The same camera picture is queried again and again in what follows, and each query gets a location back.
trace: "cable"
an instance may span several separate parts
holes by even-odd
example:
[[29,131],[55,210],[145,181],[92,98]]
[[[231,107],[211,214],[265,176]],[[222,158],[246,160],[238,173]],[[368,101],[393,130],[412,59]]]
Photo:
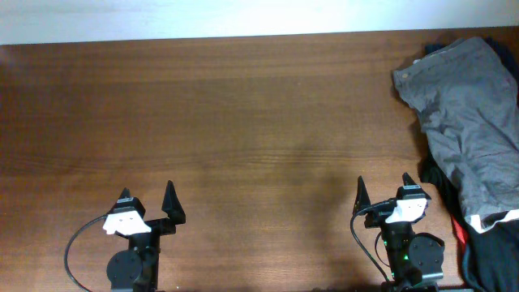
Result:
[[389,264],[386,264],[386,263],[385,263],[385,262],[380,258],[380,255],[379,255],[379,249],[377,248],[377,243],[379,242],[380,235],[382,235],[382,231],[379,232],[379,234],[376,236],[376,239],[375,239],[375,254],[376,254],[376,256],[379,258],[380,263],[385,264],[386,267],[391,268],[391,266],[390,266]]
[[350,220],[350,229],[351,229],[351,234],[354,236],[354,239],[355,241],[358,243],[358,245],[360,246],[360,248],[362,248],[362,250],[364,251],[364,253],[366,254],[366,256],[368,258],[370,258],[371,262],[373,262],[373,264],[376,266],[377,269],[379,269],[380,273],[382,273],[382,276],[384,276],[384,279],[386,282],[390,282],[389,278],[388,278],[388,275],[386,275],[386,273],[384,272],[384,270],[382,269],[382,267],[380,267],[379,263],[376,262],[376,260],[373,258],[373,256],[371,256],[370,252],[367,251],[367,249],[364,247],[364,245],[360,242],[360,239],[358,239],[356,233],[355,233],[355,230],[354,230],[354,221],[355,221],[355,218],[358,216],[358,215],[364,215],[366,212],[370,211],[371,209],[373,208],[376,208],[376,207],[379,207],[380,205],[382,204],[388,204],[388,202],[384,201],[384,202],[380,202],[380,203],[377,203],[377,204],[373,204],[369,207],[366,207],[358,212],[356,212],[352,217],[351,217],[351,220]]
[[81,232],[85,231],[88,227],[96,224],[97,222],[106,219],[107,217],[108,217],[108,213],[106,213],[105,215],[99,216],[98,218],[83,225],[83,227],[79,228],[79,230],[77,230],[74,233],[74,235],[72,235],[71,240],[68,242],[68,244],[66,245],[66,248],[65,248],[65,255],[63,256],[63,263],[65,264],[66,274],[68,275],[68,277],[71,278],[71,280],[74,282],[74,284],[76,284],[83,291],[92,292],[91,290],[87,289],[85,286],[81,285],[81,283],[78,282],[78,280],[74,277],[74,275],[72,275],[71,269],[68,267],[68,251],[71,249],[71,245],[74,242],[75,238],[77,238],[78,235],[81,234]]

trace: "tabletop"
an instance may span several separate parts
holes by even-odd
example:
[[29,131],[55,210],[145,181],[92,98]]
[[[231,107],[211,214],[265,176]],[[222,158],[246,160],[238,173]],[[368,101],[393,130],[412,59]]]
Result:
[[[124,187],[163,217],[168,180],[187,222],[161,239],[162,290],[379,285],[350,233],[357,177],[386,200],[427,155],[391,72],[471,36],[519,52],[516,28],[0,46],[0,290],[79,290],[62,262],[73,233]],[[450,217],[423,187],[414,229],[445,241],[440,285],[460,285]],[[374,252],[378,230],[355,229]],[[94,225],[71,270],[108,291],[126,248]]]

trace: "white backdrop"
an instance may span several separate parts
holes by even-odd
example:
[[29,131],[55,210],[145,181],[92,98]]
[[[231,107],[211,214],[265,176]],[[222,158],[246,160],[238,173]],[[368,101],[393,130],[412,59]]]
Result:
[[0,44],[518,25],[519,0],[1,0]]

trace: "pile of clothes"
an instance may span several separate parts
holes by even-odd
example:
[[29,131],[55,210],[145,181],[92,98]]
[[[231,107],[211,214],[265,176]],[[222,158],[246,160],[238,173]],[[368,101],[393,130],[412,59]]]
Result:
[[467,285],[519,291],[519,69],[490,38],[426,53],[393,72],[427,135],[420,178],[438,187],[452,214]]

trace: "gray fabric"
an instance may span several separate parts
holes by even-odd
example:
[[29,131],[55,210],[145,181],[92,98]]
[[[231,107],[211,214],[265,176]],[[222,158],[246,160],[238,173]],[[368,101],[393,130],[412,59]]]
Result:
[[393,79],[460,191],[465,220],[519,209],[517,84],[492,48],[478,37],[458,40]]

